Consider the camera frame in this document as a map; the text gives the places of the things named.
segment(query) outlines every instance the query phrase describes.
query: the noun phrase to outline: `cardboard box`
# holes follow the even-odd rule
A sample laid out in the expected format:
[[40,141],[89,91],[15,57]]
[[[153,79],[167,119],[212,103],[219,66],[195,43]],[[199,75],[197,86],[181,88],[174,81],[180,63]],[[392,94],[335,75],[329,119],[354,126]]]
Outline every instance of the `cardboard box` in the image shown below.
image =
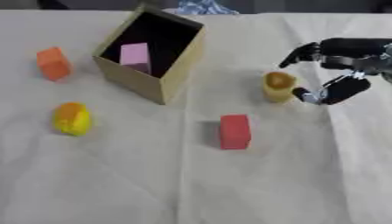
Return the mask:
[[[166,104],[186,80],[191,65],[201,58],[203,24],[140,6],[94,52],[94,61],[109,81]],[[119,64],[121,46],[146,42],[151,74]]]

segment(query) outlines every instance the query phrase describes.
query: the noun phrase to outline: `orange block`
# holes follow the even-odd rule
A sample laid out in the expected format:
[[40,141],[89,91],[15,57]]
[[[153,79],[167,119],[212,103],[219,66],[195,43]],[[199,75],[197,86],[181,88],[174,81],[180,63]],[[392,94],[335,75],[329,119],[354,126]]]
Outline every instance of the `orange block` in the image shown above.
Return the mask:
[[57,46],[38,52],[37,64],[44,76],[51,81],[71,73],[71,65]]

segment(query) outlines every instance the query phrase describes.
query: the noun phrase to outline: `yellow ball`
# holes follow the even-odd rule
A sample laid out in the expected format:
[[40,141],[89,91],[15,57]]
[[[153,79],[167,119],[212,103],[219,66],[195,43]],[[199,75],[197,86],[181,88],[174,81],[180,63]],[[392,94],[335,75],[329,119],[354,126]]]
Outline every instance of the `yellow ball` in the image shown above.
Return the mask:
[[85,105],[79,102],[67,102],[58,106],[52,117],[56,130],[73,136],[82,136],[91,127],[91,117]]

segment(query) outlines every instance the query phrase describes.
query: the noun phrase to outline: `foam block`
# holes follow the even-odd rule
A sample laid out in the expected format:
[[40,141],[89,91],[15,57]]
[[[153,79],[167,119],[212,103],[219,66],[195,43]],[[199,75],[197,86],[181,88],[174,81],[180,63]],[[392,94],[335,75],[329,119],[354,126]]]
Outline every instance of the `foam block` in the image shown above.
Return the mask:
[[251,139],[246,115],[223,115],[220,118],[220,147],[223,150],[244,150]]
[[67,58],[57,46],[38,52],[37,64],[43,75],[51,81],[56,81],[71,73]]
[[120,64],[150,74],[150,55],[147,43],[122,45]]

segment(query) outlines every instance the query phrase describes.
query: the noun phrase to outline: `red cube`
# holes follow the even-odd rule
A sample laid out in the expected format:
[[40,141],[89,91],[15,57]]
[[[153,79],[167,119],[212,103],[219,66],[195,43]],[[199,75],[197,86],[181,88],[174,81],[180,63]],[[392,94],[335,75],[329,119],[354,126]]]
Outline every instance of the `red cube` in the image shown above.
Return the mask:
[[220,147],[223,150],[245,150],[250,139],[246,115],[223,115],[220,118]]

